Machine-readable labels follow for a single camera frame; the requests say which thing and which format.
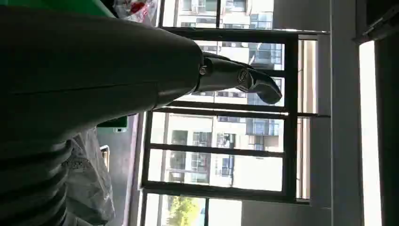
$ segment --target wall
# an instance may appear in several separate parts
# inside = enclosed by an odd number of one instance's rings
[[[333,226],[362,225],[356,0],[331,1]]]
[[[270,202],[243,202],[242,226],[327,226],[329,209]]]
[[[116,218],[107,226],[121,226],[124,221],[128,176],[134,162],[131,158],[132,152],[134,153],[134,148],[131,148],[134,118],[134,116],[128,117],[128,130],[124,133],[114,133],[113,128],[97,129],[100,145],[110,147],[109,171]]]

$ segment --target ribbed hose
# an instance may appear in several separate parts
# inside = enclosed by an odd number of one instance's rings
[[[71,155],[71,141],[1,145],[0,225],[61,226],[66,217],[61,164]]]

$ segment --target white wall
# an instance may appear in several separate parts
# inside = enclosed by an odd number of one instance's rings
[[[329,209],[271,202],[242,202],[242,226],[328,226]]]
[[[356,0],[331,0],[332,221],[362,225]]]

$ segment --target window frame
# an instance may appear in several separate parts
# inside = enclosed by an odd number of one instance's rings
[[[284,120],[284,153],[283,153],[283,180],[282,180],[282,191],[275,192],[270,191],[257,191],[262,193],[260,201],[276,201],[276,199],[282,202],[296,203],[296,133],[297,133],[297,95],[298,95],[298,34],[295,33],[280,33],[272,32],[268,30],[255,30],[255,31],[233,31],[229,32],[224,29],[196,29],[196,30],[185,30],[181,28],[170,28],[170,32],[185,36],[191,39],[197,39],[198,31],[201,31],[201,40],[217,40],[217,41],[234,41],[234,42],[255,42],[255,43],[276,43],[285,45],[284,54],[284,71],[275,72],[273,75],[279,74],[278,77],[285,79],[285,106],[258,106],[258,105],[231,105],[231,104],[219,104],[219,103],[199,103],[199,102],[189,102],[184,101],[174,101],[168,106],[160,109],[148,112],[147,119],[147,132],[146,132],[146,142],[144,143],[144,168],[142,177],[142,187],[145,189],[151,188],[154,184],[161,185],[159,182],[148,181],[148,172],[145,172],[149,167],[149,154],[151,149],[155,149],[154,144],[151,144],[149,139],[151,137],[151,126],[152,112],[165,112],[165,113],[181,113],[181,114],[197,114],[197,115],[209,115],[209,116],[230,116],[230,117],[243,117],[243,118],[266,118],[266,119],[283,119]],[[200,107],[202,109],[182,109],[175,108],[179,105],[185,105],[185,107]],[[215,111],[213,109],[225,109],[223,111]],[[256,111],[256,112],[275,112],[273,113],[255,113],[255,112],[233,112],[231,110],[244,110],[244,111]],[[161,150],[176,150],[176,146],[171,145],[156,145],[156,149]],[[216,152],[217,148],[209,148],[211,152]],[[191,148],[182,149],[183,151],[190,151]],[[243,153],[237,149],[231,149],[231,154],[242,155]],[[264,157],[264,152],[255,151],[256,153],[251,153],[255,157]],[[186,190],[186,186],[182,185],[169,185],[168,183],[162,184],[162,188],[169,190],[171,187],[177,189],[180,187],[181,192],[184,190],[187,195],[192,195],[189,188]],[[207,186],[202,186],[197,195],[204,196],[209,195],[208,193],[202,193],[206,191]],[[230,199],[252,199],[251,190],[236,190],[236,188],[221,188],[215,187],[215,194],[231,194]],[[225,191],[225,189],[232,189],[232,193]]]
[[[271,30],[231,30],[220,29],[221,25],[221,0],[217,1],[216,10],[216,28],[196,28],[189,27],[163,27],[163,18],[165,0],[160,1],[160,20],[159,27],[171,33],[192,39],[192,40],[211,40],[211,41],[227,41],[227,42],[254,42],[254,43],[276,43],[284,44],[284,70],[265,70],[260,71],[267,73],[271,77],[285,79],[285,106],[270,106],[270,105],[231,105],[221,103],[200,103],[188,101],[174,101],[167,107],[149,111],[146,113],[145,134],[144,134],[144,158],[143,158],[143,172],[141,177],[141,188],[143,189],[143,202],[141,225],[145,226],[145,211],[147,194],[166,194],[166,195],[182,195],[193,197],[206,197],[205,207],[205,225],[208,222],[208,209],[210,198],[221,199],[237,199],[237,200],[254,200],[265,202],[281,202],[281,203],[295,203],[307,204],[306,202],[298,202],[296,200],[296,155],[297,155],[297,119],[301,116],[298,113],[298,40],[300,33],[281,32]],[[284,120],[284,137],[283,145],[284,152],[268,152],[256,150],[239,150],[230,148],[217,147],[196,147],[186,145],[166,145],[166,144],[152,144],[152,114],[153,112],[165,113],[182,113],[182,114],[201,114],[211,116],[226,116],[226,117],[242,117],[242,118],[266,118],[266,119],[283,119]],[[204,185],[191,185],[170,182],[156,182],[148,181],[149,157],[151,149],[161,150],[176,150],[187,152],[202,152],[202,153],[223,153],[227,155],[247,155],[263,157],[280,157],[283,159],[283,179],[282,191],[261,191],[252,189],[240,189],[235,187],[217,187]]]

